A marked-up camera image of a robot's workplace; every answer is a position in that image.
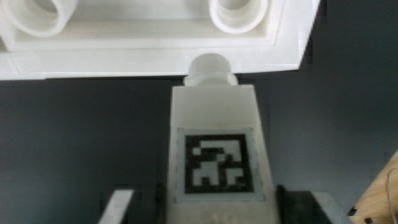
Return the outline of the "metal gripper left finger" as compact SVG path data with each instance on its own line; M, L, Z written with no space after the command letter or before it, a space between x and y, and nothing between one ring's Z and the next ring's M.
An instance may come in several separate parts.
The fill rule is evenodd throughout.
M136 188L123 188L114 190L97 224L123 224L136 194L138 194ZM154 202L155 202L155 224L164 224L166 188L162 185L157 185L155 187Z

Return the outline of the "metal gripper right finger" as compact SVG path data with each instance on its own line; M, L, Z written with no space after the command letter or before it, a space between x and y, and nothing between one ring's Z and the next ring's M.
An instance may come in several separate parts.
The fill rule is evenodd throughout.
M353 224L337 199L328 192L276 191L281 224Z

